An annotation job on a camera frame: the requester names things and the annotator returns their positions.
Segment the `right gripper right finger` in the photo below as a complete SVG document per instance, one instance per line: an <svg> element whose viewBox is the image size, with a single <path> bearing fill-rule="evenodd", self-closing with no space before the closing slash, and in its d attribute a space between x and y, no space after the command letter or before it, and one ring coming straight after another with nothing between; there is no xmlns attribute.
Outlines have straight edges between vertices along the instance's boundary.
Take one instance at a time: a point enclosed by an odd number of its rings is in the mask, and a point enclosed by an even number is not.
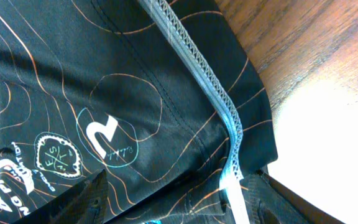
<svg viewBox="0 0 358 224"><path fill-rule="evenodd" d="M251 223L341 223L262 171L247 176L247 214Z"/></svg>

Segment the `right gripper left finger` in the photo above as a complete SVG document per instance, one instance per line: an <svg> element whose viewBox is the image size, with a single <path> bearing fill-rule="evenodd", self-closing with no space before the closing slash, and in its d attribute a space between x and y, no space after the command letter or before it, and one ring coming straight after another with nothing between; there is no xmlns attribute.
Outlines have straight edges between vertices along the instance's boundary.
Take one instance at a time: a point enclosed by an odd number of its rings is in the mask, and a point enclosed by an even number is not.
<svg viewBox="0 0 358 224"><path fill-rule="evenodd" d="M100 169L14 224L102 224L107 197L106 171Z"/></svg>

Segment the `black orange-lined jersey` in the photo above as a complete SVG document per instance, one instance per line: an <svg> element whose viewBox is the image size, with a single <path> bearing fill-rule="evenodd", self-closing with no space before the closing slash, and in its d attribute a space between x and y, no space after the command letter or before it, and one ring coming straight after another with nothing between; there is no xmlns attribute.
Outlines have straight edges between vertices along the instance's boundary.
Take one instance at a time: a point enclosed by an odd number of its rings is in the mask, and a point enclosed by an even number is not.
<svg viewBox="0 0 358 224"><path fill-rule="evenodd" d="M99 169L108 223L232 223L219 113L137 1L0 1L0 223Z"/></svg>

